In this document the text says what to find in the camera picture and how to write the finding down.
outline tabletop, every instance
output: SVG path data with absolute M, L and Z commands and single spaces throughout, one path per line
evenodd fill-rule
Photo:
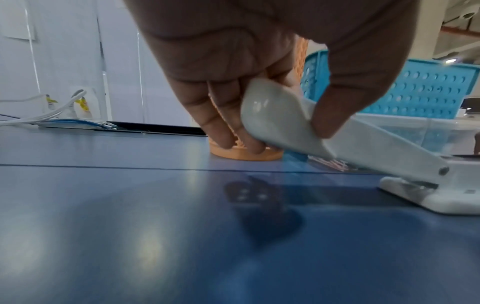
M 206 138 L 0 128 L 0 303 L 475 303 L 480 218 Z

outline perforated basket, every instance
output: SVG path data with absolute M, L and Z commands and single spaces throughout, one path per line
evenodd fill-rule
M 362 113 L 453 119 L 479 72 L 476 65 L 409 59 L 390 90 Z M 329 78 L 328 51 L 310 54 L 301 81 L 305 97 L 318 100 Z

